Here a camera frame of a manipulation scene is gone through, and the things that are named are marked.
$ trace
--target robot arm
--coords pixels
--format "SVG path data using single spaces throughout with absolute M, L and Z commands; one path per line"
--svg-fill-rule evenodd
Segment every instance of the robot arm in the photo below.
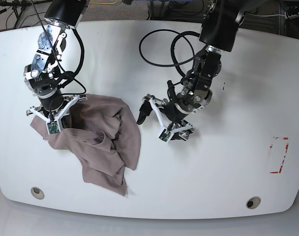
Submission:
M 175 85 L 178 83 L 172 84 L 171 81 L 168 81 L 169 101 L 157 99 L 149 94 L 143 98 L 144 102 L 140 108 L 138 124 L 142 124 L 154 110 L 161 126 L 158 133 L 161 140 L 167 143 L 171 140 L 188 140 L 194 129 L 184 119 L 189 114 L 206 107 L 211 101 L 212 91 L 210 87 L 213 78 L 221 70 L 221 53 L 224 51 L 231 52 L 236 33 L 245 16 L 245 12 L 240 10 L 240 1 L 238 6 L 230 1 L 210 0 L 201 34 L 186 31 L 174 39 L 171 51 L 175 64 L 178 62 L 173 51 L 180 38 L 186 35 L 196 36 L 206 45 L 194 56 L 194 66 L 186 74 L 176 66 L 177 71 L 183 76 L 179 82 L 182 84 L 180 93 L 175 93 Z
M 59 133 L 67 127 L 65 116 L 77 101 L 86 98 L 84 94 L 65 96 L 61 90 L 79 73 L 84 60 L 84 46 L 76 31 L 89 0 L 54 0 L 46 12 L 45 19 L 49 22 L 46 32 L 38 39 L 38 49 L 24 70 L 24 81 L 27 87 L 37 96 L 41 105 L 31 107 L 27 116 L 35 114 L 46 122 L 49 134 Z M 66 29 L 72 29 L 81 46 L 80 65 L 75 72 L 62 73 L 57 60 L 61 60 L 66 47 Z

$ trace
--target cable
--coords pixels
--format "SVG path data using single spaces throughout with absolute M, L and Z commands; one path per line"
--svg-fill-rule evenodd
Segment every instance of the cable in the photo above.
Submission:
M 32 25 L 31 27 L 36 26 L 38 23 L 40 23 L 40 21 L 38 21 L 36 24 Z
M 82 39 L 81 39 L 79 33 L 77 32 L 77 30 L 73 29 L 73 33 L 74 33 L 75 37 L 77 38 L 77 41 L 79 42 L 80 48 L 81 48 L 80 63 L 78 65 L 78 67 L 76 68 L 75 72 L 74 72 L 74 77 L 75 77 L 80 73 L 80 70 L 82 69 L 82 66 L 83 66 L 83 63 L 84 63 L 85 49 L 84 49 L 84 44 L 82 42 Z
M 281 6 L 281 8 L 282 8 L 285 12 L 287 12 L 287 10 L 285 10 L 285 8 L 283 7 L 281 1 L 280 1 L 280 0 L 277 0 L 277 1 L 278 1 L 279 5 Z
M 8 9 L 10 9 L 10 8 L 11 8 L 11 6 L 10 6 L 9 8 L 4 8 L 4 9 L 0 10 L 0 14 L 6 12 L 6 11 L 7 11 Z
M 116 4 L 119 0 L 116 0 L 115 2 L 90 2 L 89 4 L 102 4 L 102 5 L 111 5 Z
M 11 17 L 11 15 L 14 13 L 14 11 L 12 11 L 11 14 L 9 14 L 9 16 L 7 17 L 6 21 L 5 21 L 5 28 L 7 29 L 7 22 L 8 22 L 8 19 Z
M 253 15 L 257 15 L 257 14 L 258 14 L 258 11 L 259 11 L 259 9 L 256 8 L 256 11 L 255 11 L 254 13 L 251 13 L 251 14 L 253 14 Z
M 177 41 L 178 41 L 179 39 L 181 39 L 182 37 L 185 38 L 185 36 L 188 36 L 188 35 L 195 36 L 195 37 L 199 37 L 199 36 L 200 36 L 200 34 L 197 33 L 197 32 L 193 32 L 193 31 L 185 31 L 185 32 L 179 33 L 179 34 L 174 38 L 174 40 L 173 40 L 173 42 L 172 42 L 172 44 L 171 44 L 171 47 L 170 47 L 171 58 L 172 58 L 174 64 L 177 64 L 177 63 L 178 63 L 178 61 L 177 61 L 177 59 L 176 59 L 176 55 L 175 55 L 175 45 L 176 45 L 176 43 L 177 43 Z M 194 53 L 193 47 L 192 47 L 192 45 L 190 44 L 190 42 L 189 42 L 189 45 L 190 45 L 190 47 L 191 47 L 191 50 L 192 50 L 192 53 L 193 53 L 193 56 L 194 56 L 195 53 Z M 185 77 L 185 73 L 181 70 L 180 66 L 177 65 L 177 66 L 175 66 L 175 68 L 176 68 L 177 72 L 178 72 L 182 77 Z
M 28 17 L 36 16 L 36 15 L 37 15 L 37 14 L 32 14 L 32 15 L 29 15 L 29 16 L 25 17 L 25 19 L 21 22 L 21 25 L 19 26 L 19 28 L 22 27 L 23 23 L 25 22 L 25 20 L 26 20 Z
M 212 36 L 210 37 L 210 40 L 209 42 L 212 42 L 214 40 L 214 37 L 217 35 L 217 32 L 218 32 L 218 29 L 219 29 L 219 25 L 220 25 L 220 22 L 222 20 L 222 15 L 223 15 L 223 10 L 224 10 L 224 2 L 225 0 L 221 0 L 220 2 L 220 7 L 219 7 L 219 13 L 218 13 L 218 18 L 217 18 L 217 22 L 216 22 L 216 26 L 214 28 L 214 31 L 213 31 L 213 34 Z M 143 56 L 143 53 L 142 53 L 142 49 L 141 49 L 141 46 L 142 46 L 142 42 L 144 41 L 144 39 L 146 39 L 149 35 L 151 35 L 152 33 L 155 33 L 157 31 L 160 31 L 159 29 L 158 30 L 154 30 L 150 33 L 148 33 L 147 35 L 145 35 L 141 41 L 140 41 L 140 44 L 139 44 L 139 53 L 140 53 L 140 56 L 141 58 L 146 61 L 148 64 L 150 65 L 154 65 L 154 66 L 158 66 L 158 67 L 174 67 L 174 66 L 178 66 L 178 65 L 183 65 L 183 64 L 186 64 L 192 60 L 194 60 L 196 57 L 199 57 L 200 54 L 202 54 L 202 52 L 204 52 L 204 50 L 209 46 L 209 43 L 206 44 L 202 50 L 200 50 L 196 55 L 194 55 L 192 58 L 188 59 L 188 60 L 185 60 L 183 62 L 180 62 L 180 63 L 175 63 L 175 64 L 171 64 L 171 65 L 160 65 L 160 64 L 156 64 L 156 63 L 153 63 L 149 60 L 147 60 L 144 56 Z
M 86 93 L 86 88 L 85 88 L 85 86 L 84 86 L 81 82 L 79 82 L 77 79 L 75 79 L 75 76 L 73 76 L 75 73 L 73 73 L 73 75 L 71 75 L 71 74 L 70 74 L 70 73 L 71 73 L 70 71 L 66 72 L 66 71 L 63 69 L 63 67 L 61 66 L 61 64 L 60 64 L 60 62 L 59 62 L 59 60 L 58 60 L 58 58 L 57 58 L 56 52 L 55 52 L 55 50 L 54 50 L 54 47 L 53 47 L 53 45 L 52 45 L 52 43 L 51 43 L 51 40 L 50 40 L 50 38 L 49 38 L 49 36 L 48 36 L 48 33 L 47 33 L 47 31 L 45 30 L 45 27 L 43 26 L 43 24 L 42 24 L 42 22 L 41 22 L 41 19 L 40 19 L 40 16 L 39 16 L 38 12 L 37 12 L 37 9 L 36 9 L 36 7 L 35 7 L 35 4 L 34 4 L 33 0 L 30 0 L 30 1 L 31 1 L 32 6 L 33 6 L 33 8 L 34 8 L 34 10 L 35 10 L 35 13 L 36 13 L 36 15 L 37 15 L 37 17 L 38 17 L 38 19 L 39 19 L 39 21 L 40 21 L 41 27 L 42 27 L 44 33 L 45 33 L 46 36 L 47 36 L 47 39 L 48 39 L 48 42 L 49 42 L 49 44 L 50 44 L 52 53 L 53 53 L 53 55 L 55 56 L 55 59 L 57 60 L 58 66 L 59 66 L 60 69 L 67 75 L 67 77 L 71 78 L 71 79 L 74 80 L 76 83 L 78 83 L 78 84 L 83 88 L 83 90 L 84 90 L 83 92 L 80 92 L 80 93 L 61 93 L 61 94 L 57 95 L 56 97 L 53 97 L 52 100 L 51 100 L 50 106 L 49 106 L 49 117 L 50 117 L 50 120 L 53 121 L 53 120 L 54 120 L 54 117 L 53 117 L 53 115 L 52 115 L 52 111 L 51 111 L 51 105 L 52 105 L 53 100 L 54 100 L 55 98 L 57 98 L 58 96 L 63 96 L 63 95 L 73 95 L 73 96 L 74 96 L 74 95 L 83 95 L 83 94 Z
M 178 65 L 183 65 L 183 64 L 186 64 L 190 61 L 192 61 L 194 59 L 194 56 L 186 61 L 183 61 L 181 63 L 176 63 L 176 64 L 171 64 L 171 65 L 160 65 L 160 64 L 156 64 L 156 63 L 153 63 L 153 62 L 150 62 L 149 60 L 147 60 L 144 56 L 143 56 L 143 53 L 142 53 L 142 50 L 141 50 L 141 46 L 142 46 L 142 43 L 144 41 L 144 39 L 146 39 L 149 35 L 153 34 L 153 33 L 156 33 L 156 32 L 160 32 L 160 31 L 169 31 L 169 32 L 173 32 L 173 33 L 177 33 L 179 34 L 177 31 L 174 31 L 174 30 L 171 30 L 171 29 L 157 29 L 157 30 L 154 30 L 150 33 L 148 33 L 147 35 L 145 35 L 141 41 L 140 41 L 140 44 L 139 44 L 139 52 L 140 52 L 140 55 L 141 55 L 141 58 L 146 61 L 148 64 L 150 65 L 154 65 L 154 66 L 158 66 L 158 67 L 174 67 L 174 66 L 178 66 Z
M 178 3 L 178 2 L 176 2 L 176 1 L 171 1 L 173 4 L 175 4 L 175 5 L 178 5 L 178 6 L 184 6 L 184 5 L 187 5 L 189 2 L 188 1 L 186 1 L 186 2 L 184 2 L 184 4 L 181 4 L 181 3 Z
M 170 6 L 167 6 L 167 8 L 168 8 L 169 10 L 171 10 L 171 11 L 173 11 L 173 12 L 179 14 L 179 15 L 182 15 L 182 16 L 196 16 L 196 15 L 199 15 L 199 14 L 204 10 L 204 1 L 202 1 L 202 4 L 203 4 L 202 9 L 201 9 L 198 13 L 195 13 L 195 14 L 192 14 L 192 15 L 183 14 L 183 13 L 181 13 L 181 12 L 175 11 L 175 10 L 173 10 Z
M 285 17 L 285 15 L 282 15 L 282 14 L 274 14 L 274 15 L 264 15 L 264 16 L 261 16 L 261 15 L 251 14 L 249 12 L 247 12 L 247 15 L 250 15 L 250 16 L 259 16 L 259 17 L 273 17 L 273 16 L 283 16 L 283 17 Z

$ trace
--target power strip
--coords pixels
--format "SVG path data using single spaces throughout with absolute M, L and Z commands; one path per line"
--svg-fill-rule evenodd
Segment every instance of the power strip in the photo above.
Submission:
M 299 6 L 290 7 L 287 13 L 285 14 L 286 19 L 294 19 L 297 17 L 299 17 Z

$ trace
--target floor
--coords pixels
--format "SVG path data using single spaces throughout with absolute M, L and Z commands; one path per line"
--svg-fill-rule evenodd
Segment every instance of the floor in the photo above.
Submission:
M 202 23 L 203 13 L 208 3 L 208 0 L 190 2 L 185 2 L 182 0 L 172 2 L 154 1 L 152 3 L 152 10 L 150 7 L 150 2 L 146 0 L 134 0 L 131 5 L 126 5 L 122 1 L 123 0 L 118 0 L 117 2 L 116 0 L 91 0 L 91 4 L 83 16 L 82 21 L 146 20 L 150 15 L 150 20 Z M 103 2 L 115 2 L 115 4 L 100 4 Z M 51 3 L 42 3 L 36 5 L 41 19 L 43 19 L 44 13 L 50 4 Z M 285 8 L 288 4 L 291 3 L 282 1 L 282 5 L 285 6 Z M 250 12 L 257 15 L 284 13 L 279 5 L 278 0 L 269 0 Z M 27 7 L 27 9 L 22 13 L 17 27 L 39 25 L 37 16 L 33 14 L 33 7 Z M 15 21 L 15 14 L 13 14 L 11 9 L 8 9 L 7 12 L 0 14 L 0 30 L 12 28 L 15 24 Z M 297 26 L 294 25 L 292 21 L 286 21 L 284 17 L 258 17 L 248 15 L 241 27 L 299 39 L 299 30 Z

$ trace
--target black cable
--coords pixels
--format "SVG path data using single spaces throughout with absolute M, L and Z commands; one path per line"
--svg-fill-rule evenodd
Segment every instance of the black cable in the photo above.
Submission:
M 184 2 L 184 4 L 181 4 L 181 3 L 178 3 L 178 2 L 176 2 L 176 1 L 171 1 L 173 4 L 175 4 L 175 5 L 178 5 L 178 6 L 184 6 L 184 5 L 187 5 L 189 2 L 188 1 L 186 1 L 186 2 Z
M 145 35 L 145 37 L 144 37 L 144 38 L 141 40 L 141 42 L 140 42 L 139 51 L 140 51 L 141 57 L 142 57 L 147 63 L 148 63 L 148 61 L 143 57 L 143 54 L 142 54 L 142 52 L 141 52 L 141 44 L 142 44 L 143 40 L 144 40 L 147 36 L 151 35 L 152 33 L 160 32 L 160 31 L 167 31 L 167 32 L 172 32 L 172 33 L 180 34 L 179 32 L 174 31 L 174 30 L 171 30 L 171 29 L 157 29 L 157 30 L 154 30 L 154 31 L 150 32 L 149 34 Z M 188 44 L 190 45 L 191 51 L 192 51 L 193 56 L 194 56 L 194 49 L 193 49 L 193 47 L 192 47 L 190 41 L 189 41 L 186 37 L 184 37 L 184 39 L 185 39 L 185 40 L 188 42 Z
M 281 1 L 280 1 L 280 0 L 277 0 L 277 1 L 278 1 L 279 5 L 281 6 L 281 8 L 282 8 L 285 12 L 287 12 L 287 10 L 285 10 L 285 8 L 283 7 Z
M 34 26 L 36 26 L 39 22 L 40 22 L 40 21 L 37 21 L 37 23 L 36 23 L 36 24 L 33 24 L 32 26 L 20 26 L 19 29 L 27 28 L 27 27 L 34 27 Z
M 11 17 L 11 15 L 14 13 L 14 11 L 11 12 L 11 14 L 8 15 L 6 21 L 5 21 L 5 28 L 7 29 L 7 22 L 8 22 L 8 19 Z
M 254 13 L 251 13 L 251 12 L 249 12 L 249 11 L 247 11 L 247 12 L 250 13 L 250 14 L 252 14 L 252 15 L 256 15 L 256 14 L 258 14 L 258 11 L 259 11 L 259 9 L 256 8 L 256 11 L 255 11 Z
M 202 9 L 201 9 L 198 13 L 195 13 L 195 14 L 192 14 L 192 15 L 190 15 L 190 14 L 189 14 L 189 15 L 188 15 L 188 14 L 183 14 L 183 13 L 181 13 L 181 12 L 178 12 L 178 11 L 172 9 L 170 6 L 167 6 L 167 8 L 168 8 L 169 10 L 171 10 L 171 11 L 173 11 L 173 12 L 179 14 L 179 15 L 182 15 L 182 16 L 197 16 L 197 15 L 199 15 L 199 14 L 204 10 L 204 1 L 202 1 L 202 4 L 203 4 Z
M 219 29 L 219 25 L 220 25 L 220 22 L 222 20 L 222 15 L 223 15 L 223 9 L 224 9 L 224 0 L 221 0 L 221 3 L 220 3 L 220 7 L 219 7 L 219 14 L 218 14 L 218 18 L 217 18 L 217 22 L 216 22 L 216 26 L 214 28 L 214 31 L 213 31 L 213 34 L 212 36 L 210 37 L 210 40 L 209 42 L 212 42 L 214 40 L 214 37 L 217 35 L 217 32 L 218 32 L 218 29 Z M 142 42 L 144 41 L 144 39 L 146 39 L 149 35 L 151 35 L 152 33 L 155 33 L 155 32 L 158 32 L 158 31 L 162 31 L 162 30 L 154 30 L 152 32 L 149 32 L 147 35 L 145 35 L 141 41 L 140 41 L 140 44 L 139 44 L 139 53 L 140 53 L 140 56 L 141 58 L 146 61 L 148 64 L 150 65 L 154 65 L 154 66 L 158 66 L 158 67 L 174 67 L 174 66 L 178 66 L 178 65 L 183 65 L 183 64 L 186 64 L 190 61 L 192 61 L 193 59 L 195 59 L 196 57 L 199 57 L 202 55 L 202 52 L 204 52 L 204 50 L 210 45 L 210 43 L 206 44 L 202 50 L 200 50 L 195 56 L 193 56 L 192 58 L 188 59 L 188 60 L 185 60 L 183 62 L 180 62 L 180 63 L 175 63 L 175 64 L 171 64 L 171 65 L 161 65 L 161 64 L 156 64 L 156 63 L 153 63 L 149 60 L 147 60 L 144 56 L 143 56 L 143 53 L 142 53 L 142 50 L 141 50 L 141 46 L 142 46 Z
M 80 92 L 80 93 L 62 93 L 62 94 L 59 94 L 59 95 L 57 95 L 56 97 L 53 97 L 53 98 L 52 98 L 51 103 L 50 103 L 50 106 L 49 106 L 49 116 L 50 116 L 50 120 L 53 121 L 53 115 L 52 115 L 52 111 L 51 111 L 51 105 L 52 105 L 53 100 L 54 100 L 55 98 L 57 98 L 58 96 L 63 96 L 63 95 L 73 95 L 73 96 L 74 96 L 74 95 L 83 95 L 83 94 L 86 93 L 86 88 L 85 88 L 85 86 L 84 86 L 81 82 L 79 82 L 78 80 L 75 79 L 75 76 L 73 76 L 74 73 L 73 73 L 73 75 L 71 75 L 69 72 L 66 72 L 66 71 L 64 70 L 64 68 L 61 66 L 61 64 L 60 64 L 60 62 L 59 62 L 59 60 L 58 60 L 58 58 L 57 58 L 56 52 L 55 52 L 55 50 L 54 50 L 54 47 L 53 47 L 53 45 L 52 45 L 52 43 L 51 43 L 51 41 L 50 41 L 50 38 L 49 38 L 49 36 L 48 36 L 48 33 L 47 33 L 47 31 L 45 30 L 45 27 L 43 26 L 43 24 L 42 24 L 42 22 L 41 22 L 41 19 L 40 19 L 40 16 L 39 16 L 38 12 L 37 12 L 37 9 L 36 9 L 36 7 L 35 7 L 35 4 L 34 4 L 33 0 L 30 0 L 30 1 L 31 1 L 32 6 L 33 6 L 33 8 L 34 8 L 34 10 L 35 10 L 35 13 L 36 13 L 36 15 L 37 15 L 37 17 L 38 17 L 38 19 L 39 19 L 39 21 L 40 21 L 40 24 L 41 24 L 41 26 L 42 26 L 42 29 L 43 29 L 44 33 L 46 34 L 46 36 L 47 36 L 47 39 L 48 39 L 48 42 L 49 42 L 49 44 L 50 44 L 52 53 L 53 53 L 53 55 L 55 56 L 55 59 L 57 60 L 58 66 L 60 67 L 60 69 L 61 69 L 61 70 L 62 70 L 62 71 L 63 71 L 69 78 L 71 78 L 72 80 L 74 80 L 76 83 L 78 83 L 78 84 L 84 89 L 84 92 Z
M 157 29 L 157 30 L 154 30 L 154 31 L 152 31 L 152 32 L 149 32 L 147 35 L 145 35 L 145 36 L 141 39 L 140 44 L 139 44 L 139 53 L 140 53 L 141 58 L 142 58 L 144 61 L 146 61 L 146 62 L 147 62 L 148 64 L 150 64 L 150 65 L 154 65 L 154 66 L 158 66 L 158 67 L 174 67 L 174 66 L 177 66 L 177 65 L 183 65 L 183 64 L 186 64 L 186 63 L 188 63 L 188 62 L 190 62 L 190 61 L 192 61 L 192 60 L 194 59 L 194 56 L 193 56 L 193 57 L 191 57 L 190 59 L 185 60 L 185 61 L 183 61 L 183 62 L 181 62 L 181 63 L 170 64 L 170 65 L 160 65 L 160 64 L 156 64 L 156 63 L 153 63 L 153 62 L 150 62 L 149 60 L 147 60 L 147 59 L 143 56 L 143 53 L 142 53 L 142 49 L 141 49 L 141 47 L 142 47 L 142 43 L 143 43 L 144 39 L 146 39 L 148 36 L 150 36 L 150 35 L 153 34 L 153 33 L 159 32 L 159 31 L 170 31 L 170 32 L 178 33 L 178 32 L 173 31 L 173 30 L 171 30 L 171 29 Z
M 80 73 L 80 70 L 82 69 L 83 63 L 84 63 L 84 56 L 85 56 L 85 48 L 84 48 L 84 44 L 82 42 L 82 39 L 79 35 L 79 33 L 77 32 L 76 29 L 72 29 L 73 33 L 75 35 L 75 37 L 77 38 L 77 41 L 79 41 L 80 44 L 80 48 L 81 48 L 81 57 L 80 57 L 80 63 L 77 67 L 77 69 L 74 72 L 74 77 L 77 76 Z
M 21 22 L 21 25 L 19 26 L 19 28 L 22 27 L 22 25 L 23 25 L 23 23 L 25 22 L 25 20 L 26 20 L 28 17 L 31 17 L 31 16 L 36 16 L 36 14 L 32 14 L 32 15 L 29 15 L 29 16 L 25 17 L 25 19 Z
M 172 42 L 172 44 L 171 44 L 171 47 L 170 47 L 171 58 L 172 58 L 174 64 L 177 64 L 177 63 L 178 63 L 178 61 L 177 61 L 177 59 L 176 59 L 176 55 L 175 55 L 175 45 L 176 45 L 176 43 L 177 43 L 177 41 L 178 41 L 179 39 L 181 39 L 182 37 L 188 36 L 188 35 L 195 36 L 195 37 L 199 37 L 199 36 L 200 36 L 200 34 L 197 33 L 197 32 L 193 32 L 193 31 L 185 31 L 185 32 L 182 32 L 182 33 L 178 34 L 178 35 L 174 38 L 174 40 L 173 40 L 173 42 Z M 177 66 L 175 66 L 175 68 L 176 68 L 177 72 L 178 72 L 182 77 L 185 77 L 185 73 L 181 70 L 180 66 L 177 65 Z
M 40 21 L 38 21 L 36 24 L 32 25 L 31 27 L 34 27 L 34 26 L 36 26 L 38 23 L 40 23 Z
M 15 24 L 13 26 L 14 29 L 17 29 L 17 24 L 18 24 L 18 22 L 19 22 L 19 20 L 20 20 L 20 18 L 22 16 L 22 14 L 23 14 L 23 12 L 26 10 L 26 8 L 27 8 L 26 6 L 22 6 L 21 7 L 20 14 L 18 15 L 18 17 L 16 17 L 16 21 L 15 21 Z
M 4 9 L 0 10 L 0 14 L 6 12 L 6 11 L 7 11 L 8 9 L 10 9 L 10 8 L 11 8 L 11 6 L 10 6 L 9 8 L 4 8 Z

